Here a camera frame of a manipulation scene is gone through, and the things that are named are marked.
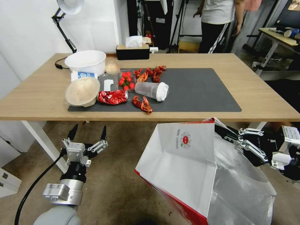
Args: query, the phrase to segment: small table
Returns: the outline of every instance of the small table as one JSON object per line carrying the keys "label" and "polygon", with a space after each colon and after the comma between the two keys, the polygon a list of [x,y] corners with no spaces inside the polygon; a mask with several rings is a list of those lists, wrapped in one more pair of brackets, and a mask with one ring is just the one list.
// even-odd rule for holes
{"label": "small table", "polygon": [[[55,54],[37,71],[0,101],[0,120],[21,120],[48,155],[59,152],[36,122],[52,121],[201,121],[217,117],[221,121],[300,121],[300,114],[261,80],[234,54],[150,54],[149,60],[121,61],[123,68],[213,68],[241,112],[69,112],[64,103],[70,70],[59,70],[54,62],[68,54]],[[67,171],[65,161],[57,163]]]}
{"label": "small table", "polygon": [[[281,46],[283,46],[283,47],[285,47],[289,50],[292,50],[295,53],[300,54],[299,52],[294,50],[294,47],[298,45],[296,40],[294,40],[292,38],[289,38],[289,37],[284,37],[282,34],[271,31],[271,30],[274,30],[274,29],[275,28],[268,28],[268,27],[259,28],[259,30],[263,34],[265,34],[265,36],[267,38],[270,38],[271,40],[274,41],[272,47],[270,48],[268,54],[266,55],[266,57],[264,59],[264,61],[260,64],[261,68],[264,68],[266,66],[266,64],[269,62],[270,58],[272,57],[272,55],[275,52],[278,45],[281,45]],[[263,70],[259,68],[259,69],[256,70],[255,73],[260,76],[262,71]]]}

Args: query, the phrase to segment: lamp shade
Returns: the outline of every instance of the lamp shade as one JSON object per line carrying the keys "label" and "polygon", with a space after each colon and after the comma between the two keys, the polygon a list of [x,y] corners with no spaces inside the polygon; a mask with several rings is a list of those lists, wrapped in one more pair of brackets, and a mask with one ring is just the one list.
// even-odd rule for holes
{"label": "lamp shade", "polygon": [[57,0],[60,9],[69,15],[75,15],[83,8],[84,0]]}

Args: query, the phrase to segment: lamp arm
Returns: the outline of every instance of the lamp arm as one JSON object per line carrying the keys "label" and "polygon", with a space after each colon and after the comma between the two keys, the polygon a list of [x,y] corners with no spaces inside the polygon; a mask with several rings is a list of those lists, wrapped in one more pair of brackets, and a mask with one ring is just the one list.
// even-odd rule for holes
{"label": "lamp arm", "polygon": [[56,24],[57,28],[59,29],[60,33],[62,34],[62,36],[64,37],[67,45],[70,47],[70,49],[72,50],[73,53],[75,53],[77,51],[75,45],[73,44],[73,42],[67,38],[67,36],[65,35],[65,33],[63,32],[62,28],[59,25],[59,21],[65,16],[65,13],[62,14],[62,16],[58,16],[59,12],[60,12],[60,8],[57,10],[57,12],[55,13],[54,16],[52,16],[52,20],[53,22]]}

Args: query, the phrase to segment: black pants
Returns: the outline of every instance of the black pants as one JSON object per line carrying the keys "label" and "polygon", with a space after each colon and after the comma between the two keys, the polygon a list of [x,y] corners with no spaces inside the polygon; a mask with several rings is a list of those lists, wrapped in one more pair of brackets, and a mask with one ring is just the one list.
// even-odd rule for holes
{"label": "black pants", "polygon": [[218,43],[225,36],[229,23],[211,24],[201,22],[202,41],[198,53],[214,53]]}

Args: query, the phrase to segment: red crayfish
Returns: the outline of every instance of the red crayfish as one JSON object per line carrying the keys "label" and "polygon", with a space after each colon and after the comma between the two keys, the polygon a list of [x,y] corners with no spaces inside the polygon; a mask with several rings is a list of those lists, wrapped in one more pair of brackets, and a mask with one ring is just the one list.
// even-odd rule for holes
{"label": "red crayfish", "polygon": [[153,109],[151,108],[151,106],[149,105],[149,102],[148,102],[148,99],[143,96],[143,101],[141,102],[139,99],[138,99],[138,95],[137,96],[134,96],[133,100],[132,100],[132,103],[140,108],[141,110],[145,111],[146,113],[150,114],[153,112]]}
{"label": "red crayfish", "polygon": [[151,70],[150,67],[148,67],[145,72],[141,75],[142,68],[139,70],[135,70],[133,73],[135,74],[135,77],[137,78],[137,82],[144,82],[148,79],[148,77],[152,77],[153,82],[159,83],[160,82],[160,76],[163,73],[163,71],[166,70],[166,66],[158,66],[155,69]]}

